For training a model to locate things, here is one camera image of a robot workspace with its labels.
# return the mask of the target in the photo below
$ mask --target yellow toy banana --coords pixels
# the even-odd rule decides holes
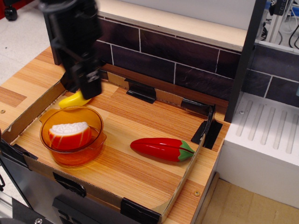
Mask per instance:
[[[69,106],[83,106],[87,104],[91,99],[84,99],[82,92],[79,90],[75,94],[61,100],[58,105],[61,108],[66,108]]]

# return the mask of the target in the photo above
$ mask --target red chili pepper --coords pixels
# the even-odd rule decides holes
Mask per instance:
[[[185,141],[170,138],[138,139],[130,146],[141,153],[175,162],[192,157],[195,153]]]

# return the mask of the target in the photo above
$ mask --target tile backsplash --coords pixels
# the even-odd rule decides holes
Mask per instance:
[[[106,63],[229,99],[240,52],[100,17],[103,36],[95,43]]]
[[[299,55],[257,45],[243,91],[299,107]]]

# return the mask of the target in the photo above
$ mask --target toy food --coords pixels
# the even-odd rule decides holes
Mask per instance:
[[[73,150],[86,145],[92,132],[86,122],[53,125],[49,129],[52,146],[59,150]]]
[[[69,106],[83,106],[87,104],[91,99],[84,99],[82,92],[79,90],[73,95],[61,100],[58,105],[61,108],[66,108]]]
[[[64,166],[81,166],[92,160],[94,160],[101,152],[104,142],[106,140],[106,135],[103,133],[104,123],[102,117],[97,113],[94,109],[85,106],[71,106],[66,107],[64,109],[50,109],[45,114],[43,114],[40,118],[42,123],[42,127],[40,129],[40,138],[43,145],[50,151],[53,159],[59,165]],[[67,149],[61,146],[57,147],[57,144],[51,142],[49,130],[53,128],[54,125],[59,124],[74,124],[85,122],[88,124],[91,130],[91,137],[89,142],[85,145],[81,142],[73,145],[73,140],[71,140],[72,144],[67,144]],[[66,136],[60,138],[63,142],[69,139]]]
[[[183,161],[194,155],[194,151],[183,140],[171,138],[144,138],[131,143],[131,148],[169,161]]]

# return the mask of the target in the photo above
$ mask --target orange glass bowl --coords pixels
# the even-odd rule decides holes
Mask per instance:
[[[66,166],[81,166],[95,159],[103,147],[106,135],[103,133],[103,119],[93,109],[85,106],[71,106],[64,109],[47,111],[41,118],[42,127],[40,138],[42,143],[51,151],[58,164]],[[59,150],[52,146],[49,129],[53,125],[86,122],[92,130],[91,140],[80,148]]]

